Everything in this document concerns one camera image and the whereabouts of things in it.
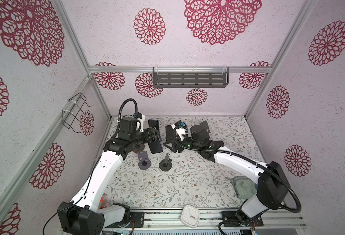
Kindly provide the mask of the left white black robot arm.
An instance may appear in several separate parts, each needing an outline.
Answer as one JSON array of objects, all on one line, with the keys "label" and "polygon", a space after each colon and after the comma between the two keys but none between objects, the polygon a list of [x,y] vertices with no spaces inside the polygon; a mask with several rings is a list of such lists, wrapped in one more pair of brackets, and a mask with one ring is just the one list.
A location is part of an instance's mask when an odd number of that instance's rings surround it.
[{"label": "left white black robot arm", "polygon": [[[135,106],[134,115],[122,117],[121,111],[129,102]],[[129,206],[114,203],[101,209],[100,204],[107,185],[128,154],[136,146],[160,142],[156,128],[143,127],[137,106],[135,99],[127,99],[121,104],[116,131],[105,143],[88,180],[70,202],[59,205],[56,215],[64,232],[71,235],[100,235],[110,225],[126,226],[130,223]]]}]

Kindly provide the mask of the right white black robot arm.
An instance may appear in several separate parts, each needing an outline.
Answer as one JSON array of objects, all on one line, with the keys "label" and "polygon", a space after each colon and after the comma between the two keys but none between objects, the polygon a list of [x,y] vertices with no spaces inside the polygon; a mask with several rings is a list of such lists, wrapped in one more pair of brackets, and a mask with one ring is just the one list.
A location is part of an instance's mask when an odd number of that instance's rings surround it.
[{"label": "right white black robot arm", "polygon": [[246,223],[268,210],[284,209],[292,213],[302,210],[297,194],[291,188],[280,164],[256,162],[210,139],[210,131],[202,125],[188,129],[185,123],[166,126],[167,144],[172,151],[184,149],[197,152],[204,159],[225,165],[243,174],[257,185],[257,192],[238,209],[235,217]]}]

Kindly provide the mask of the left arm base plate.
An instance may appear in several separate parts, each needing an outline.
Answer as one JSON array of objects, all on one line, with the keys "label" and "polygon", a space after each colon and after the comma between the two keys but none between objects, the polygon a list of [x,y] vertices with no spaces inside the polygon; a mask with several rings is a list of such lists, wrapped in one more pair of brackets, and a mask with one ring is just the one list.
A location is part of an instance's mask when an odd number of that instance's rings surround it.
[{"label": "left arm base plate", "polygon": [[117,222],[109,226],[109,228],[143,228],[145,221],[145,213],[142,211],[131,211],[125,222]]}]

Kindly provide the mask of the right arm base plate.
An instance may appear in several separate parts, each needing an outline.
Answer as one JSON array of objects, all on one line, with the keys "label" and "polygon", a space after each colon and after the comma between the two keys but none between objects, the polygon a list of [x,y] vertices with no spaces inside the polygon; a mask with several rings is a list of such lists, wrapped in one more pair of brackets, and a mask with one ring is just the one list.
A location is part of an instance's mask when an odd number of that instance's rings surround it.
[{"label": "right arm base plate", "polygon": [[264,222],[262,218],[255,217],[253,220],[248,218],[242,212],[237,212],[235,210],[222,211],[222,221],[224,222],[224,227],[262,227]]}]

